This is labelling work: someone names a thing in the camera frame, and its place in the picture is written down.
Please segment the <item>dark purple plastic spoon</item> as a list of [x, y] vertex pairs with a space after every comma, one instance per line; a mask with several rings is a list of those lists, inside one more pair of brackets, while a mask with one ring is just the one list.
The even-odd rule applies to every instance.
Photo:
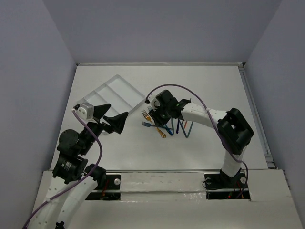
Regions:
[[179, 125], [180, 125], [179, 123], [180, 123], [180, 120], [177, 119], [176, 134], [179, 133]]

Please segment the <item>teal plastic spoon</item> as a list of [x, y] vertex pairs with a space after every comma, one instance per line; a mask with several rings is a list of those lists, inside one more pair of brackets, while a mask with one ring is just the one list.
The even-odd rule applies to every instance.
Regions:
[[172, 132], [172, 129], [169, 128], [167, 125], [163, 125], [164, 129], [167, 131], [167, 133], [170, 135], [170, 136], [173, 136], [173, 132]]

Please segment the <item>green plastic knife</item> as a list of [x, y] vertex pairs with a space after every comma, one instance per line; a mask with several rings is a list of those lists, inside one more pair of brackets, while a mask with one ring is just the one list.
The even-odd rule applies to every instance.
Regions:
[[191, 122], [190, 126], [189, 126], [189, 129], [188, 129], [188, 132], [185, 133], [185, 137], [188, 138], [190, 133], [191, 133], [191, 130], [192, 130], [192, 127], [193, 127], [193, 122]]

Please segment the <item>blue plastic fork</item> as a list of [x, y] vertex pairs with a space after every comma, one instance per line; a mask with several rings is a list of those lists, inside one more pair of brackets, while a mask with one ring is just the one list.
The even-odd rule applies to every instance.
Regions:
[[148, 122], [142, 122], [142, 125], [145, 126], [145, 127], [158, 127], [157, 125], [154, 125], [154, 124], [151, 124], [151, 123], [148, 123]]

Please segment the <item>blue plastic knife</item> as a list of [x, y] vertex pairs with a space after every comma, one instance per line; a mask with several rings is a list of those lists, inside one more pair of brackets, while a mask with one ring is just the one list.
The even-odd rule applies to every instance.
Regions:
[[181, 127], [181, 129], [183, 131], [183, 134], [184, 134], [185, 138], [188, 138], [188, 134], [186, 133], [184, 125], [183, 125], [184, 121], [182, 121], [182, 120], [178, 120], [178, 121], [179, 121], [180, 127]]

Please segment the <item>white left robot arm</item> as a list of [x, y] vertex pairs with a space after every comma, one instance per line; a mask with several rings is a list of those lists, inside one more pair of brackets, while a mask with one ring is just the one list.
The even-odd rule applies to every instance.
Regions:
[[128, 112], [114, 117], [105, 114], [111, 104], [93, 106], [78, 103], [72, 108], [83, 130], [63, 131], [59, 136], [59, 157], [43, 203], [25, 222], [25, 229], [66, 229], [81, 203], [95, 188], [107, 186], [106, 170], [99, 166], [103, 148], [102, 132], [121, 134]]

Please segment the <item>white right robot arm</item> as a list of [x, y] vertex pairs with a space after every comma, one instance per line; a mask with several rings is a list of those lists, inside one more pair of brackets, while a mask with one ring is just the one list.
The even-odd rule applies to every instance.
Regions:
[[226, 150], [219, 181], [224, 187], [230, 187], [237, 181], [244, 151], [254, 135], [240, 110], [220, 111], [187, 99], [178, 101], [169, 90], [149, 95], [145, 103], [151, 105], [149, 115], [158, 126], [167, 124], [170, 119], [178, 119], [213, 128]]

